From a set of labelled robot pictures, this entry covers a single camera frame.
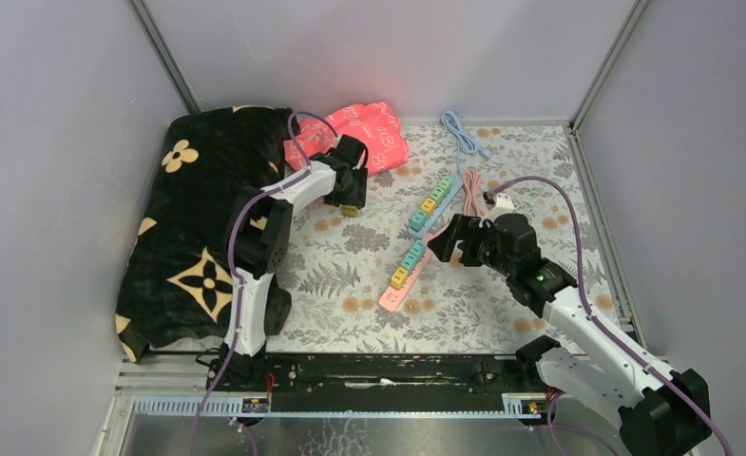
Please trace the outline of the teal plug cube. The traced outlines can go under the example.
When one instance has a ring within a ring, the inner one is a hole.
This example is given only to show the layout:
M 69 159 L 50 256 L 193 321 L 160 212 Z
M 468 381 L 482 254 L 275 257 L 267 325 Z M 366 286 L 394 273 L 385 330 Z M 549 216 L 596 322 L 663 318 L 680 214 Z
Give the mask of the teal plug cube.
M 400 262 L 400 267 L 407 271 L 407 274 L 411 274 L 416 264 L 419 262 L 420 257 L 416 254 L 409 252 Z
M 424 210 L 417 210 L 410 218 L 410 228 L 413 231 L 420 231 L 425 226 L 427 218 L 428 215 Z
M 414 242 L 414 244 L 410 248 L 409 254 L 415 257 L 417 261 L 419 261 L 425 254 L 426 249 L 427 249 L 426 242 L 422 239 L 418 239 Z

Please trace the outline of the yellow plug cube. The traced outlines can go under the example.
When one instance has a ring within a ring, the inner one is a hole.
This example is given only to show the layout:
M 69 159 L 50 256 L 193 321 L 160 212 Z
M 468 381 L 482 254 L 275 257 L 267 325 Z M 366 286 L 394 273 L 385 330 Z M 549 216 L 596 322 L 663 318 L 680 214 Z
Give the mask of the yellow plug cube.
M 437 205 L 437 201 L 433 198 L 425 198 L 422 204 L 420 205 L 420 209 L 426 213 L 427 217 L 430 217 Z
M 340 214 L 346 218 L 356 218 L 360 209 L 355 205 L 342 204 L 339 206 Z
M 399 266 L 391 276 L 390 287 L 395 290 L 401 290 L 406 283 L 410 272 L 403 266 Z

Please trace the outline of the green plug cube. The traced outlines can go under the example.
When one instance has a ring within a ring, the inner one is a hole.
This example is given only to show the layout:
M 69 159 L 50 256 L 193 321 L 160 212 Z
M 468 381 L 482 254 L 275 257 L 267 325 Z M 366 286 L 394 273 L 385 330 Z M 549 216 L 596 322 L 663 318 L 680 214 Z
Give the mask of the green plug cube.
M 442 189 L 442 188 L 437 187 L 430 193 L 430 197 L 435 201 L 441 201 L 446 196 L 447 193 L 448 193 L 447 189 Z
M 452 187 L 452 184 L 453 184 L 453 178 L 449 176 L 445 176 L 443 179 L 439 181 L 436 188 L 439 187 L 442 189 L 447 189 L 449 191 L 450 188 Z

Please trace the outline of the green plug cube bottom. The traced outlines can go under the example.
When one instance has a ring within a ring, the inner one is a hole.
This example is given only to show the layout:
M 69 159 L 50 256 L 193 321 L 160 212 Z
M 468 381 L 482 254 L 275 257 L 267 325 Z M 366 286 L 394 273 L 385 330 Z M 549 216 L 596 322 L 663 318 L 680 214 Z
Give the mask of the green plug cube bottom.
M 439 187 L 442 189 L 447 189 L 449 191 L 450 188 L 452 187 L 452 184 L 453 184 L 453 178 L 449 176 L 445 176 L 443 179 L 439 181 L 436 188 Z

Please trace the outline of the pink power strip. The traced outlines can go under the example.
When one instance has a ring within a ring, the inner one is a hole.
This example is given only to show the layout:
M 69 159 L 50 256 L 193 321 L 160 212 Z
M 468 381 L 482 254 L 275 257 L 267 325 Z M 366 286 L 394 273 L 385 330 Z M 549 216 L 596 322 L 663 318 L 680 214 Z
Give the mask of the pink power strip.
M 481 185 L 481 175 L 480 175 L 480 173 L 478 171 L 477 171 L 477 173 L 478 173 L 480 179 L 479 179 L 478 185 L 475 187 L 475 196 L 476 197 L 477 197 L 477 192 L 478 192 L 478 190 L 480 188 L 480 185 Z M 424 235 L 422 238 L 418 238 L 418 239 L 424 240 L 426 242 L 426 244 L 427 244 L 427 242 L 434 237 L 434 235 L 432 235 L 430 233 L 430 231 L 426 235 Z M 391 288 L 390 285 L 389 285 L 389 287 L 386 289 L 386 291 L 379 298 L 378 305 L 382 309 L 384 309 L 386 311 L 389 311 L 389 312 L 396 311 L 400 307 L 401 303 L 405 300 L 406 295 L 408 294 L 409 290 L 411 289 L 411 286 L 417 281 L 417 278 L 422 273 L 422 271 L 425 269 L 426 265 L 429 263 L 429 261 L 430 261 L 431 258 L 432 258 L 432 253 L 427 248 L 426 251 L 425 251 L 425 254 L 419 260 L 419 262 L 416 264 L 416 266 L 415 266 L 414 270 L 412 271 L 412 273 L 409 274 L 408 279 L 407 279 L 406 283 L 404 284 L 403 288 L 401 290 L 395 290 L 395 289 Z

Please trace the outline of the blue power strip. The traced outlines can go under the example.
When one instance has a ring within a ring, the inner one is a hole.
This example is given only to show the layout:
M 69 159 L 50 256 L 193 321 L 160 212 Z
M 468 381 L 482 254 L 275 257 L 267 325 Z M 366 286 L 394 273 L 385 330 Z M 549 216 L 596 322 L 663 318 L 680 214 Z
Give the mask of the blue power strip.
M 462 169 L 462 158 L 478 155 L 485 161 L 489 161 L 492 158 L 492 152 L 473 138 L 462 125 L 461 118 L 453 110 L 444 111 L 440 122 L 456 140 L 456 172 L 443 176 L 411 215 L 407 234 L 413 239 L 422 238 L 432 229 L 460 191 L 465 193 L 463 209 L 465 214 L 474 216 L 484 214 L 482 203 L 475 196 L 475 187 L 480 177 L 475 169 Z

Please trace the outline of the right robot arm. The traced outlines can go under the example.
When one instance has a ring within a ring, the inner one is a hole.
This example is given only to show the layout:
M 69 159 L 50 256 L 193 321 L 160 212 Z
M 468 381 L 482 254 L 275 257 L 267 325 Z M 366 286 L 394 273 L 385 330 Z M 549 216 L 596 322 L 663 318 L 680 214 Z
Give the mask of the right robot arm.
M 582 363 L 550 338 L 527 344 L 514 367 L 524 390 L 548 385 L 570 394 L 613 425 L 633 455 L 684 455 L 712 435 L 705 380 L 673 370 L 592 310 L 573 276 L 543 256 L 525 216 L 457 214 L 428 247 L 442 262 L 459 251 L 464 266 L 502 275 L 520 304 L 587 355 Z

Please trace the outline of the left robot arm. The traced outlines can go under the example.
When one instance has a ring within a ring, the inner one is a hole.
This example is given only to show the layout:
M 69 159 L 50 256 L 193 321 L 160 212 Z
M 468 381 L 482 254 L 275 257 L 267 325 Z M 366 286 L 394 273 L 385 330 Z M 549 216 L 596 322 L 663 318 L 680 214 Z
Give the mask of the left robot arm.
M 228 378 L 241 390 L 263 381 L 264 366 L 253 356 L 267 338 L 278 335 L 292 308 L 291 294 L 277 284 L 277 271 L 287 256 L 293 218 L 314 201 L 339 208 L 366 204 L 368 148 L 342 135 L 335 147 L 312 156 L 291 176 L 263 188 L 246 185 L 237 200 L 234 225 L 227 239 L 233 297 L 224 344 L 239 356 Z

